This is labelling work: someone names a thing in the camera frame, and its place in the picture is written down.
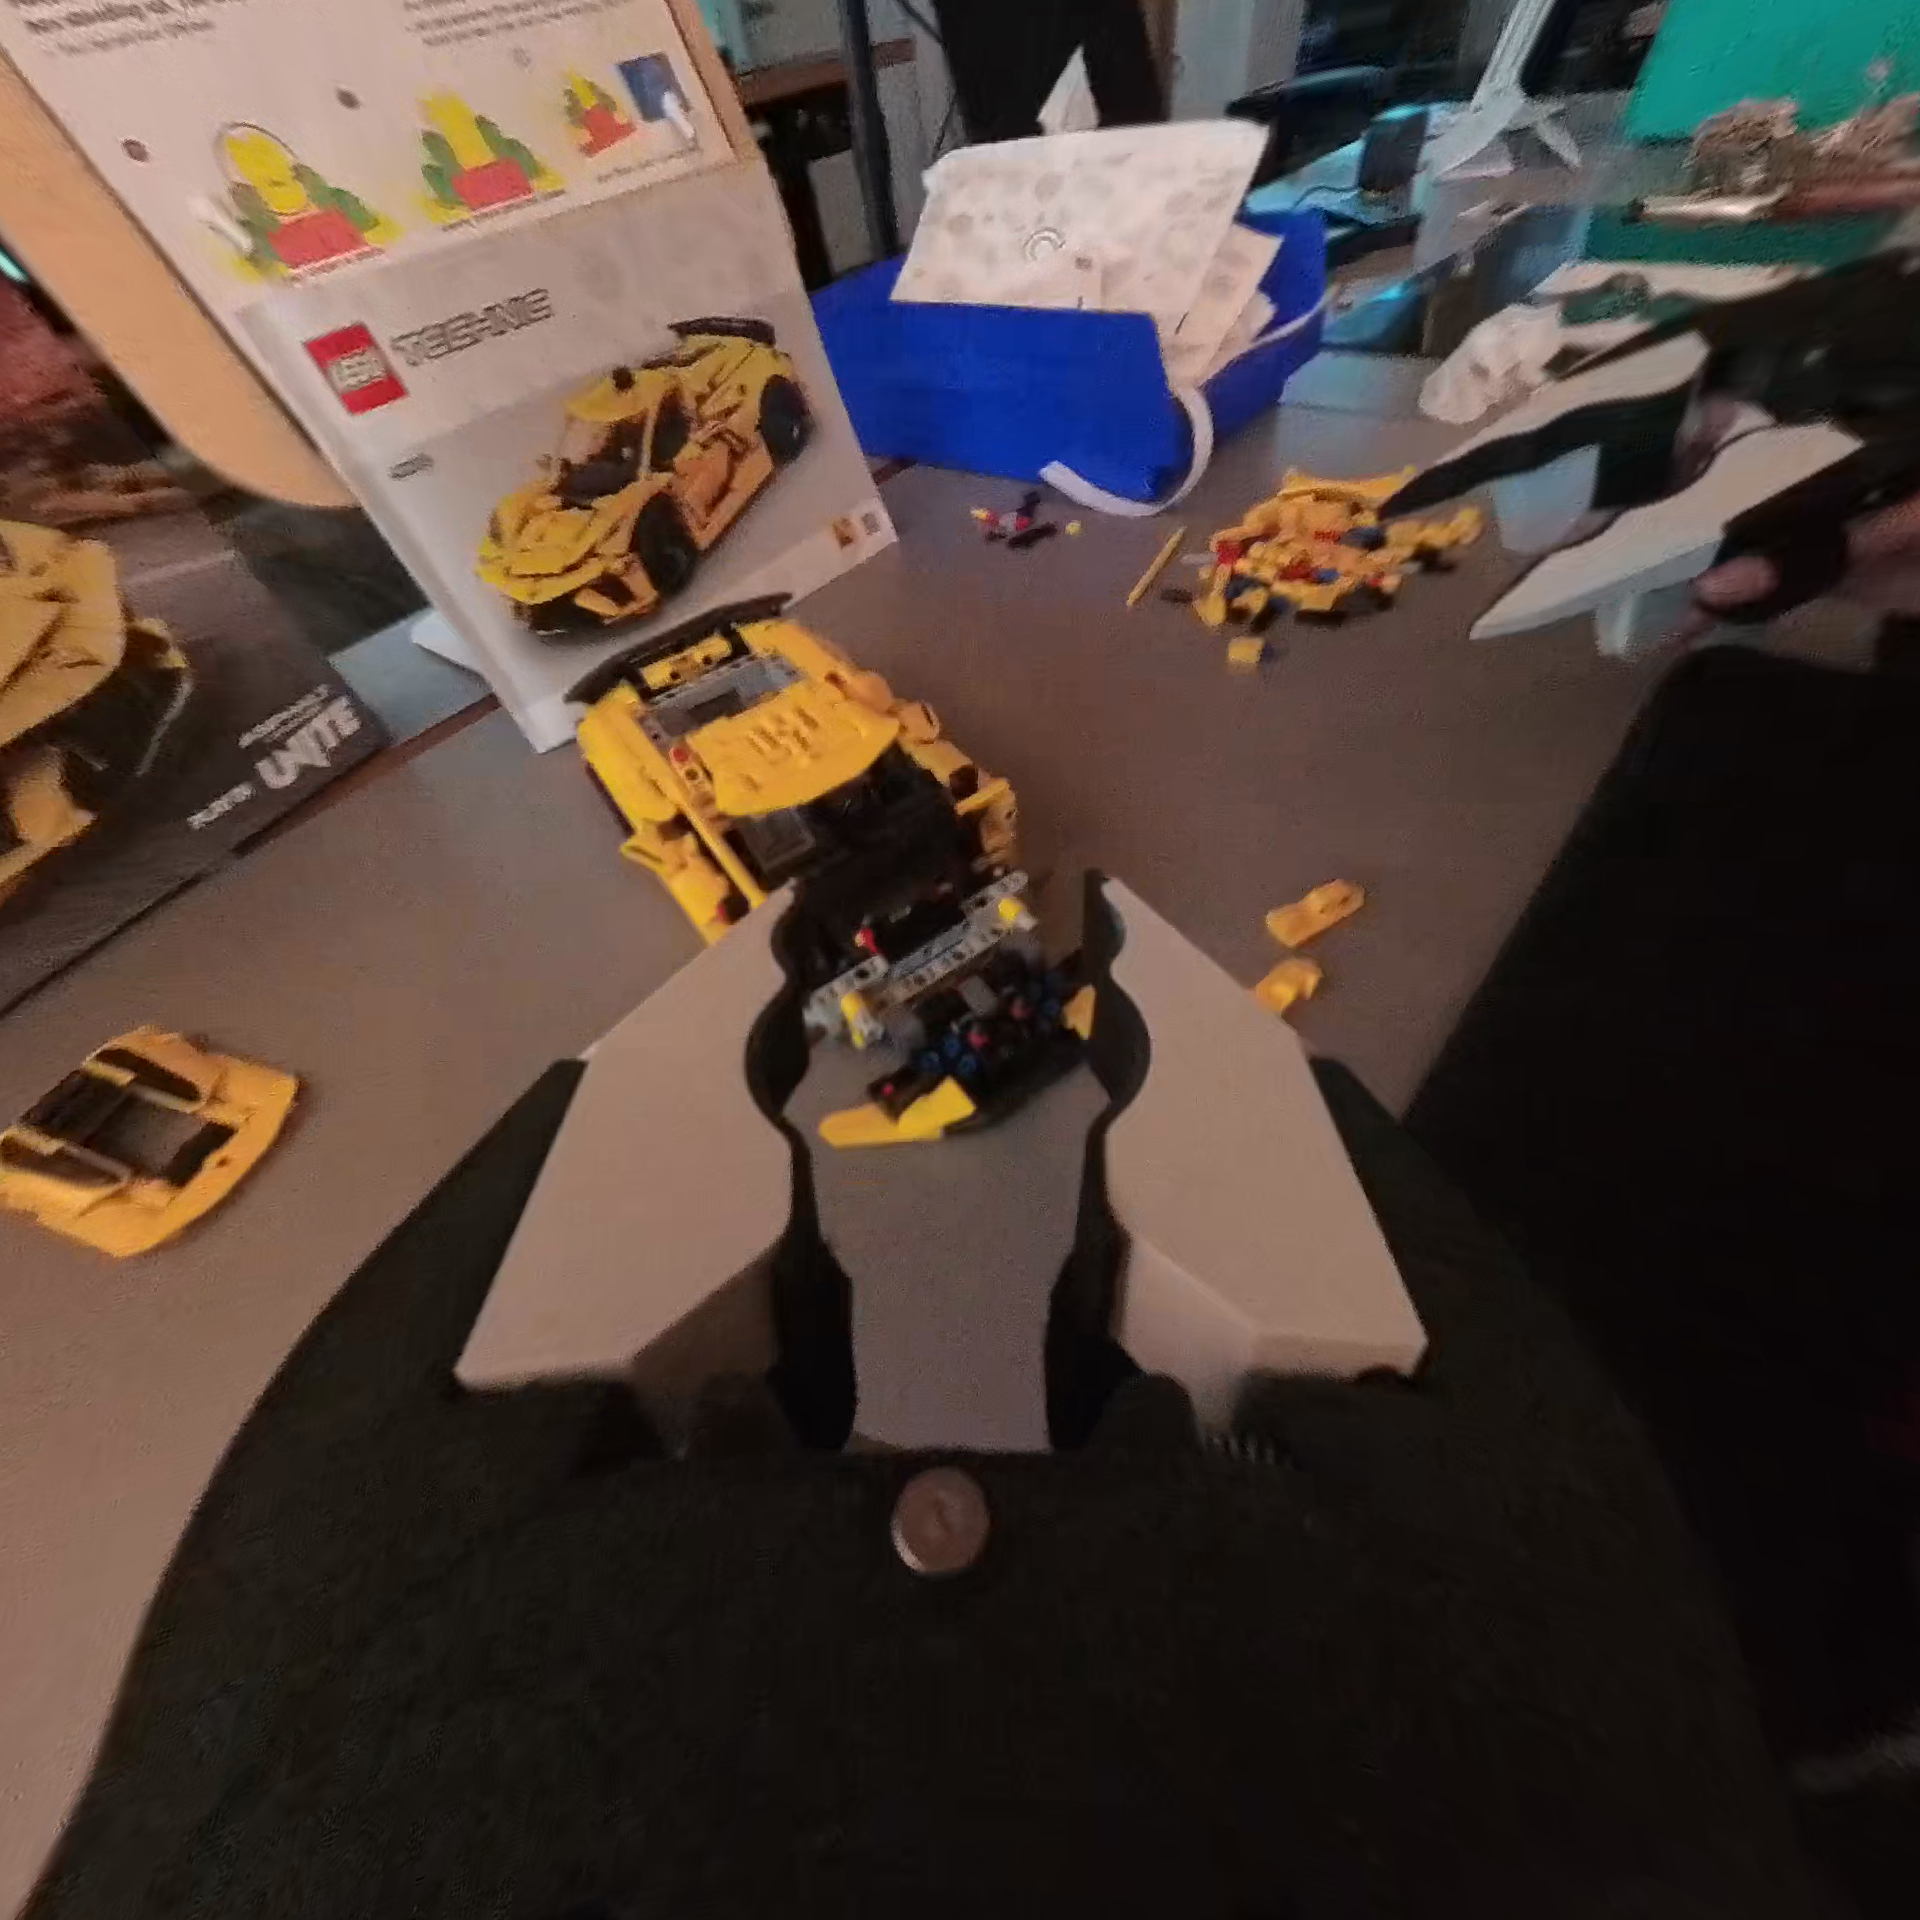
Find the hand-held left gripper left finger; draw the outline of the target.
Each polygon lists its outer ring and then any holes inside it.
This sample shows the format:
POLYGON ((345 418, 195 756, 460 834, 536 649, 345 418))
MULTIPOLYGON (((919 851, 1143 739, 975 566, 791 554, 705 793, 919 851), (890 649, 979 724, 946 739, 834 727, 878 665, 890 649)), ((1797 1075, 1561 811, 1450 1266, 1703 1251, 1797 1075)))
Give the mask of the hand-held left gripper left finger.
POLYGON ((690 1441, 714 1380, 755 1379, 799 1445, 854 1438, 854 1285, 785 1106, 810 1071, 779 887, 579 1061, 485 1305, 463 1393, 614 1385, 690 1441))

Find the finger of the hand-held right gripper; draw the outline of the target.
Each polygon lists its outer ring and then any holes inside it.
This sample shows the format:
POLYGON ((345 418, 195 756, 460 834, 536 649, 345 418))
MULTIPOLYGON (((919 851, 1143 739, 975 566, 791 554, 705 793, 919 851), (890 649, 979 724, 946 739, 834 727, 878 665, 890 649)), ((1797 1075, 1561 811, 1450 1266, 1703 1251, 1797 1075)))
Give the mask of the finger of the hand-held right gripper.
POLYGON ((1677 495, 1612 517, 1554 552, 1474 618, 1474 642, 1526 638, 1587 618, 1599 649, 1656 649, 1693 607, 1693 587, 1762 557, 1775 587, 1725 613, 1772 622, 1834 587, 1849 528, 1872 501, 1872 450, 1841 426, 1755 426, 1725 443, 1677 495))
POLYGON ((1686 458, 1711 367, 1708 339, 1647 339, 1605 354, 1420 468, 1383 501, 1383 517, 1428 517, 1473 495, 1499 517, 1625 517, 1693 501, 1715 463, 1686 458))

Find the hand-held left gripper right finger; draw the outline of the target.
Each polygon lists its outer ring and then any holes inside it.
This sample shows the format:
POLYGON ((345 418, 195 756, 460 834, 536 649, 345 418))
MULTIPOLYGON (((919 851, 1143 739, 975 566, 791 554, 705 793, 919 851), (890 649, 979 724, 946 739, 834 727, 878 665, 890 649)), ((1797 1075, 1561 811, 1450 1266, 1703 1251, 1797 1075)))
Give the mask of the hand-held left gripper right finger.
POLYGON ((1204 1433, 1258 1379, 1413 1380, 1430 1338, 1308 1043, 1096 870, 1077 955, 1101 1113, 1046 1323, 1048 1445, 1091 1445, 1137 1374, 1204 1433))

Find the yellow toy brick car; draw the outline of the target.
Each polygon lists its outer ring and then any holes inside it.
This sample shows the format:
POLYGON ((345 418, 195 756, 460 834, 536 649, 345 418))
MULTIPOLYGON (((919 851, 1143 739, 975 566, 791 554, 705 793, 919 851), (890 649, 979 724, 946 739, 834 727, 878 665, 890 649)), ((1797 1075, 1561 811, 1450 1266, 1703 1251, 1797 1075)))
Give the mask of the yellow toy brick car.
POLYGON ((828 1144, 987 1130, 1093 1035, 1083 960, 1048 960, 1022 808, 940 724, 785 613, 718 607, 569 690, 623 856, 705 942, 779 904, 810 1043, 890 1056, 828 1144))

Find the person's right hand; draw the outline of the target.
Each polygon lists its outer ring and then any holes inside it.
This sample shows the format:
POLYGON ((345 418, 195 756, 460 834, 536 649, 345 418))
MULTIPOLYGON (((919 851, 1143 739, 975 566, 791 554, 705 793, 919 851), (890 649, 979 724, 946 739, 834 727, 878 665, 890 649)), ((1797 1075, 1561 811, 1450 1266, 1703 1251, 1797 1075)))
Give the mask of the person's right hand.
POLYGON ((1693 583, 1697 622, 1758 624, 1817 598, 1917 618, 1917 495, 1778 528, 1693 583))

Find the white crumpled paper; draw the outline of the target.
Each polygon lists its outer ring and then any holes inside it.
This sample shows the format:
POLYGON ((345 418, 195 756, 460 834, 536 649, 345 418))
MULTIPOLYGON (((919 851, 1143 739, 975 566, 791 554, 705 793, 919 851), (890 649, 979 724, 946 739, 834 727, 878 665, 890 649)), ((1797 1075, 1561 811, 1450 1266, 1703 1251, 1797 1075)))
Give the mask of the white crumpled paper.
POLYGON ((1439 423, 1469 426, 1506 403, 1523 400, 1549 377, 1549 362, 1564 347, 1557 302, 1511 302, 1474 321, 1461 347, 1439 362, 1423 391, 1420 413, 1439 423))

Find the teal board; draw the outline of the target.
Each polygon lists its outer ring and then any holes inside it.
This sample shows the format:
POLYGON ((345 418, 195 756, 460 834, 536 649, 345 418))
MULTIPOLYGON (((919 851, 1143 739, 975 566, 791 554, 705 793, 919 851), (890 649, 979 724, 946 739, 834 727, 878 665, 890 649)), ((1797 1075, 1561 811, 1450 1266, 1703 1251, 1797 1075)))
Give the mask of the teal board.
POLYGON ((1667 3, 1625 105, 1627 144, 1690 144, 1746 100, 1804 126, 1917 92, 1917 3, 1667 3))

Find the pile of small toy bricks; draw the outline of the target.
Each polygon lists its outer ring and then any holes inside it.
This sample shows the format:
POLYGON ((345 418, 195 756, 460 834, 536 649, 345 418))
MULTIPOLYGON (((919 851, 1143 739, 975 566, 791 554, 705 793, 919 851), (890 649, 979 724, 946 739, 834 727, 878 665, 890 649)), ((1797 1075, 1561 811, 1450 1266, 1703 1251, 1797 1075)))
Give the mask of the pile of small toy bricks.
POLYGON ((1485 531, 1478 507, 1389 517, 1413 478, 1416 468, 1365 478, 1289 468, 1271 498, 1213 531, 1191 611, 1202 624, 1252 633, 1276 618, 1333 624, 1394 611, 1413 576, 1451 571, 1485 531))

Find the yellow toy car hood panel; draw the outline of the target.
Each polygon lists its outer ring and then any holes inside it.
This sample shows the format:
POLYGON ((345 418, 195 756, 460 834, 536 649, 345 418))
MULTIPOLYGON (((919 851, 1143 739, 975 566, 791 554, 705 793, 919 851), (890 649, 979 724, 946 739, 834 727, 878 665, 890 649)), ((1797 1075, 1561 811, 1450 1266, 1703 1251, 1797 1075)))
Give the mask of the yellow toy car hood panel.
POLYGON ((139 1025, 5 1128, 5 1214, 104 1259, 148 1259, 271 1156, 299 1080, 139 1025))

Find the white printed paper sheets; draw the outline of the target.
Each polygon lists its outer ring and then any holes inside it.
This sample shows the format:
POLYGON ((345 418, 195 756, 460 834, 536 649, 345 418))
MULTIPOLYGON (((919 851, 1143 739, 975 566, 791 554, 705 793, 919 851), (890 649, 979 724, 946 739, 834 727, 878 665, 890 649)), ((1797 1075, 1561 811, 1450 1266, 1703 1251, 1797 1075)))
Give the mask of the white printed paper sheets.
POLYGON ((1281 244, 1241 226, 1271 133, 1217 116, 975 144, 926 178, 900 302, 1150 319, 1198 385, 1272 311, 1281 244))

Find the blue fabric bag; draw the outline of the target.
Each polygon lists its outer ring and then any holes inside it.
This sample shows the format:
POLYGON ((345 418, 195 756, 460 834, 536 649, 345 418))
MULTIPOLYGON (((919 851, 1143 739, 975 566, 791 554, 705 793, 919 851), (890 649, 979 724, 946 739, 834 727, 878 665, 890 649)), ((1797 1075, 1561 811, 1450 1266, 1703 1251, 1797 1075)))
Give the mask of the blue fabric bag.
POLYGON ((1107 517, 1173 511, 1320 347, 1324 213, 1253 213, 1252 228, 1281 244, 1258 286, 1272 325, 1198 385, 1173 381, 1137 311, 896 300, 904 261, 834 282, 814 319, 859 446, 1107 517))

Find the dark toy set box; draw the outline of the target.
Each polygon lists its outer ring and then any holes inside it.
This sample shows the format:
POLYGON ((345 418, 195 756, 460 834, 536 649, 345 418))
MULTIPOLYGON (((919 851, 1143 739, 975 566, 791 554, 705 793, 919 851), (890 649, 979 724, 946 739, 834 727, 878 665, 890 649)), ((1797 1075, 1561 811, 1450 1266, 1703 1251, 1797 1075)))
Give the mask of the dark toy set box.
POLYGON ((220 507, 5 286, 5 1009, 386 745, 220 507))

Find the white instruction booklet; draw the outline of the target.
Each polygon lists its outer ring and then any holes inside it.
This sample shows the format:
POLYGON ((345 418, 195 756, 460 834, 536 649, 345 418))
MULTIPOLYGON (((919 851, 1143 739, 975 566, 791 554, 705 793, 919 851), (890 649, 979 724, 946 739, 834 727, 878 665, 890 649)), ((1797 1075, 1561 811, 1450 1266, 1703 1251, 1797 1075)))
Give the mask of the white instruction booklet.
POLYGON ((5 3, 5 62, 532 749, 900 544, 695 3, 5 3))

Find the tan wooden board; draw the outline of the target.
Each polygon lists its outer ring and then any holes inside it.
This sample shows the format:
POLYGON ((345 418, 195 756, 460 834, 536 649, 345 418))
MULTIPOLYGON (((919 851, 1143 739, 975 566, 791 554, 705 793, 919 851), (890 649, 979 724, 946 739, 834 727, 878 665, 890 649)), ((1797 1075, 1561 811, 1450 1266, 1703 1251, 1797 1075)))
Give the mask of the tan wooden board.
POLYGON ((148 413, 233 487, 347 514, 357 495, 228 331, 5 62, 5 247, 148 413))

